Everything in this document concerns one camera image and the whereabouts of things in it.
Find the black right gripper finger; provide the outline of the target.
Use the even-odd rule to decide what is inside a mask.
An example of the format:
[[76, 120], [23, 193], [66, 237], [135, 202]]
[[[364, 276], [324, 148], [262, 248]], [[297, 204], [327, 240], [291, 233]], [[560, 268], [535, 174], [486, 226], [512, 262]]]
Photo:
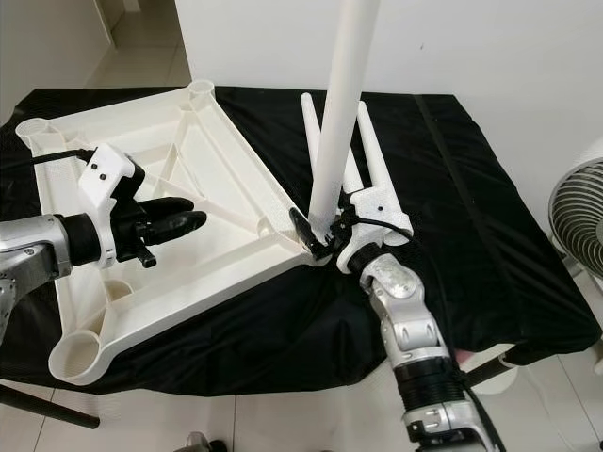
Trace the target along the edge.
[[298, 208], [289, 208], [288, 216], [296, 229], [299, 241], [305, 246], [311, 254], [315, 254], [315, 234], [309, 220], [302, 214]]

